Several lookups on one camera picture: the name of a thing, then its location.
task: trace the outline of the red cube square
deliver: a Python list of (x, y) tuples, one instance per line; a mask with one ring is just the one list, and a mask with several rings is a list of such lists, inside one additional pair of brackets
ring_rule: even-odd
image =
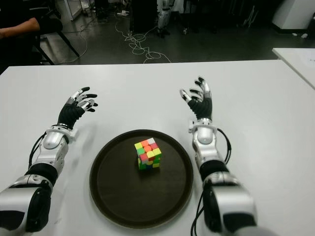
[(148, 156), (147, 156), (145, 153), (144, 153), (144, 154), (141, 154), (141, 155), (139, 156), (139, 158), (140, 158), (142, 164), (148, 162)]
[(156, 143), (153, 143), (153, 144), (150, 144), (150, 147), (152, 150), (158, 148), (157, 144)]

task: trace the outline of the white table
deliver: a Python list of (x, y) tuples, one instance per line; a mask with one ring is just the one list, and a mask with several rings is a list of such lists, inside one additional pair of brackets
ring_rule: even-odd
[[(76, 89), (90, 86), (98, 94), (97, 112), (84, 114), (75, 125), (79, 137), (55, 185), (49, 223), (34, 235), (189, 235), (201, 181), (188, 134), (194, 116), (179, 89), (192, 87), (198, 75), (211, 86), (214, 124), (232, 143), (228, 167), (255, 198), (259, 225), (283, 236), (313, 235), (315, 93), (281, 60), (8, 68), (0, 76), (0, 189), (26, 172), (35, 140), (57, 122)], [(95, 207), (89, 174), (108, 141), (142, 128), (181, 143), (193, 162), (194, 184), (187, 207), (173, 221), (130, 230), (109, 222)], [(225, 155), (223, 136), (218, 140)], [(215, 235), (203, 217), (197, 226), (199, 235)]]
[(272, 51), (315, 89), (315, 49), (274, 48)]

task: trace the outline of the green cube square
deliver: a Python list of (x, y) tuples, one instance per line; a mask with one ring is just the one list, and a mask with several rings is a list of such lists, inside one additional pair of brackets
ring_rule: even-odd
[(140, 156), (141, 154), (144, 154), (144, 149), (143, 148), (137, 149), (137, 154), (138, 156)]
[(153, 164), (157, 164), (157, 163), (159, 163), (160, 162), (160, 159), (159, 158), (155, 158), (154, 160), (153, 160)]
[(142, 164), (139, 158), (138, 158), (138, 166), (139, 166), (140, 170), (145, 170), (146, 169), (146, 164)]

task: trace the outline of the person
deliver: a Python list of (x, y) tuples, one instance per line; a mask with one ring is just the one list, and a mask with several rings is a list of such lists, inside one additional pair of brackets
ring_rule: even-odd
[(8, 66), (32, 64), (31, 33), (39, 30), (23, 0), (0, 1), (0, 74)]

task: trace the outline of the chair leg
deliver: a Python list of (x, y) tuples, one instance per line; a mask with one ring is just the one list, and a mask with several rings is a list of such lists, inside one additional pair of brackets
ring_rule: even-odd
[(53, 61), (50, 60), (49, 56), (39, 47), (38, 45), (35, 44), (36, 49), (43, 55), (43, 57), (49, 62), (49, 64), (54, 65)]
[(78, 54), (78, 52), (73, 48), (73, 46), (71, 45), (70, 41), (67, 39), (67, 37), (61, 32), (61, 31), (57, 31), (57, 33), (59, 34), (59, 36), (64, 40), (64, 42), (69, 46), (69, 48), (75, 53), (75, 55), (77, 55), (77, 57), (79, 57), (80, 55)]

